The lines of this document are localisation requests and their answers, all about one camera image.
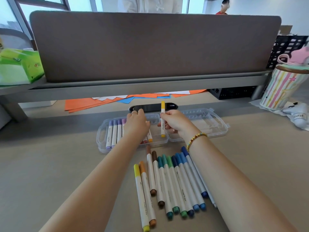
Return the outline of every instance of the person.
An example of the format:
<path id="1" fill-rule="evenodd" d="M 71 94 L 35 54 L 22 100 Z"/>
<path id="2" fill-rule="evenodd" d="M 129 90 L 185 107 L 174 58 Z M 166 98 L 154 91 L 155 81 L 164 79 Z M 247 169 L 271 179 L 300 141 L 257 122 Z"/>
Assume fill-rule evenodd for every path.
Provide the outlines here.
<path id="1" fill-rule="evenodd" d="M 230 0 L 223 0 L 221 10 L 216 15 L 227 15 L 226 11 L 230 8 Z"/>
<path id="2" fill-rule="evenodd" d="M 182 0 L 118 0 L 118 12 L 181 14 Z"/>
<path id="3" fill-rule="evenodd" d="M 178 110 L 170 110 L 160 116 L 166 121 L 166 130 L 178 133 L 186 143 L 201 132 Z M 150 123 L 146 122 L 142 109 L 128 114 L 125 134 L 120 142 L 40 232 L 104 231 L 130 159 L 149 128 Z M 189 150 L 230 231 L 296 231 L 272 201 L 206 136 L 196 138 Z M 130 213 L 128 216 L 132 216 L 132 219 L 136 217 Z"/>

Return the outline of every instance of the plastic marker case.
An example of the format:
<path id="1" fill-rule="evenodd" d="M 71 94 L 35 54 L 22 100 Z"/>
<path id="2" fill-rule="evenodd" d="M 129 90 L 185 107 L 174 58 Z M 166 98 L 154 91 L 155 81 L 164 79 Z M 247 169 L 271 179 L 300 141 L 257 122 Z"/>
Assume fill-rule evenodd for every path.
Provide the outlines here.
<path id="1" fill-rule="evenodd" d="M 228 124 L 225 124 L 224 121 L 213 112 L 213 109 L 207 108 L 198 108 L 192 110 L 181 111 L 185 116 L 187 116 L 197 128 L 202 132 L 207 133 L 209 138 L 224 136 L 228 128 Z M 140 144 L 141 147 L 145 145 L 150 145 L 151 148 L 160 147 L 166 144 L 167 142 L 183 142 L 183 139 L 178 134 L 170 134 L 166 132 L 165 137 L 161 137 L 161 127 L 157 127 L 157 124 L 160 122 L 160 115 L 157 113 L 146 113 L 145 114 L 147 121 L 150 121 L 150 132 L 152 135 L 152 142 L 147 144 Z M 98 129 L 96 141 L 98 144 L 99 151 L 107 154 L 110 152 L 110 149 L 106 149 L 108 125 L 110 121 L 116 121 L 118 119 L 123 119 L 126 117 L 115 117 L 114 119 L 107 119 L 103 121 L 102 125 Z"/>

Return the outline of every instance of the beaded bracelet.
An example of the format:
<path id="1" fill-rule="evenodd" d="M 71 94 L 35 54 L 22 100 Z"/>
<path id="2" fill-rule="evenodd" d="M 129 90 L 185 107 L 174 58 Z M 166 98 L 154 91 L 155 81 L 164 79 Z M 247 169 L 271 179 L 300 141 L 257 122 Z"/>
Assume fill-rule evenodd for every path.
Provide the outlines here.
<path id="1" fill-rule="evenodd" d="M 189 148 L 192 144 L 192 142 L 197 139 L 199 136 L 206 136 L 207 137 L 207 134 L 206 133 L 199 133 L 199 134 L 196 134 L 193 138 L 191 138 L 190 142 L 188 143 L 187 145 L 187 151 L 189 152 Z"/>

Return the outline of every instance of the black basket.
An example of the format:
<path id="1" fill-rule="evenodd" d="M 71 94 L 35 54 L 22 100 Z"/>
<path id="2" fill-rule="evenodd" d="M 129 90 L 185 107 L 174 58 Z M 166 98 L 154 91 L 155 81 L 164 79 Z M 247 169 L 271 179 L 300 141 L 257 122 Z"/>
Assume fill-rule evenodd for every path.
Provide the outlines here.
<path id="1" fill-rule="evenodd" d="M 217 99 L 231 99 L 231 98 L 245 98 L 251 97 L 256 86 L 244 86 L 244 87 L 233 87 L 233 88 L 222 88 L 222 89 L 207 89 Z"/>
<path id="2" fill-rule="evenodd" d="M 288 54 L 291 56 L 293 50 L 301 49 L 307 41 L 308 36 L 277 36 L 273 45 L 267 67 L 274 69 L 277 65 L 277 58 L 280 54 Z"/>

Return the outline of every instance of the hand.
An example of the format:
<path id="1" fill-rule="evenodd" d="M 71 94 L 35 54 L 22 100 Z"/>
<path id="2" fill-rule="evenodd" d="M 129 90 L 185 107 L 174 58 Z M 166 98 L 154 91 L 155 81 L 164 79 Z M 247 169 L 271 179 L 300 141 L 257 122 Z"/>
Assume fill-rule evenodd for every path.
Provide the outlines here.
<path id="1" fill-rule="evenodd" d="M 199 129 L 178 110 L 170 110 L 166 113 L 161 113 L 160 117 L 165 120 L 165 129 L 168 132 L 178 133 L 183 139 L 185 139 L 186 136 L 194 136 L 200 132 Z"/>
<path id="2" fill-rule="evenodd" d="M 143 109 L 133 111 L 127 115 L 127 121 L 124 126 L 124 135 L 136 137 L 139 143 L 146 137 L 150 128 L 150 121 L 147 121 Z"/>

